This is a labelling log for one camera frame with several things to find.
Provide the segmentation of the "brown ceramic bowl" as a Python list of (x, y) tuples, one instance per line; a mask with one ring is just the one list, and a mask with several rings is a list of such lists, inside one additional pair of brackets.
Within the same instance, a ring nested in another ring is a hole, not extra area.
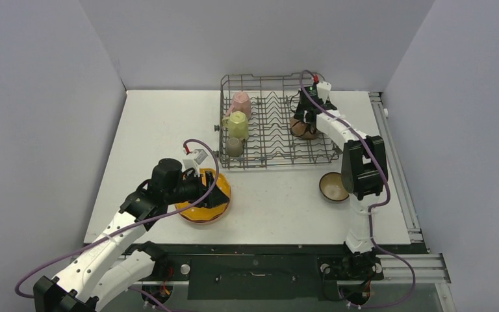
[(342, 176), (338, 172), (328, 172), (319, 181), (319, 189), (323, 197), (331, 202), (343, 202), (349, 198), (344, 188)]
[(302, 140), (314, 140), (320, 134), (313, 124), (295, 118), (290, 119), (290, 133)]

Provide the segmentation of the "grey wire dish rack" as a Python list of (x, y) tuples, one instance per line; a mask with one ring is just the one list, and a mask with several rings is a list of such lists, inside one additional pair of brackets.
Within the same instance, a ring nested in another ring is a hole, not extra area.
[(290, 133), (290, 119), (299, 102), (299, 75), (227, 74), (220, 81), (220, 117), (239, 91), (251, 98), (249, 138), (240, 157), (226, 154), (227, 129), (216, 125), (221, 165), (228, 170), (260, 170), (281, 166), (331, 164), (340, 158), (338, 147), (322, 133), (302, 140)]

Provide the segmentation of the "small grey-green cup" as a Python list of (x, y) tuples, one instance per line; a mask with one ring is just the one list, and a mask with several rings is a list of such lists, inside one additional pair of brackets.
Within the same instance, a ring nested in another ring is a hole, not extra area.
[(244, 152), (244, 141), (237, 137), (228, 138), (225, 149), (229, 157), (240, 157)]

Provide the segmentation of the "pale yellow mug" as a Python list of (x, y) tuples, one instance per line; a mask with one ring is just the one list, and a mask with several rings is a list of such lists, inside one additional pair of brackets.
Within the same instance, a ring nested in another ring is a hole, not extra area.
[(232, 112), (229, 116), (223, 117), (222, 125), (227, 129), (229, 138), (248, 140), (249, 123), (247, 116), (241, 112)]

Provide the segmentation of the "pink mug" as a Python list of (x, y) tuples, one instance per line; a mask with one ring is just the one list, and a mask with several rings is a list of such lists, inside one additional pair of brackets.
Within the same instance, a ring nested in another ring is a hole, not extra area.
[(251, 98), (246, 92), (236, 92), (231, 98), (231, 105), (226, 112), (230, 116), (234, 112), (243, 112), (248, 120), (251, 119)]

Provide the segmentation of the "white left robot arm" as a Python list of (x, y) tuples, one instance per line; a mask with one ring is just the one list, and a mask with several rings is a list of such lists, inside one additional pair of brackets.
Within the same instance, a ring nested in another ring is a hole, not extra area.
[(163, 278), (169, 269), (165, 251), (147, 241), (116, 264), (169, 206), (186, 220), (206, 223), (229, 207), (231, 186), (212, 168), (190, 166), (188, 160), (162, 159), (120, 205), (108, 226), (79, 256), (54, 277), (34, 285), (36, 311), (101, 311), (112, 299), (146, 277)]

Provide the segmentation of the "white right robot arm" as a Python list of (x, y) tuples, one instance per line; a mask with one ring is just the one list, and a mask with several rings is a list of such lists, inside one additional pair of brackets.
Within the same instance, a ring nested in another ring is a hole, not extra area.
[(306, 86), (298, 93), (295, 119), (308, 123), (310, 129), (323, 133), (342, 150), (340, 176), (350, 197), (351, 220), (344, 240), (350, 254), (340, 260), (340, 271), (349, 279), (365, 277), (376, 265), (372, 210), (388, 189), (384, 140), (354, 128), (319, 86)]

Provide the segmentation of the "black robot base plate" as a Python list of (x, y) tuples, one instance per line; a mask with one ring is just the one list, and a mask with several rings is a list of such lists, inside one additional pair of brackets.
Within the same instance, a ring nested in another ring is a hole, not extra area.
[(189, 300), (335, 300), (355, 296), (384, 273), (377, 252), (353, 254), (343, 244), (133, 244), (123, 253), (157, 257), (150, 291)]

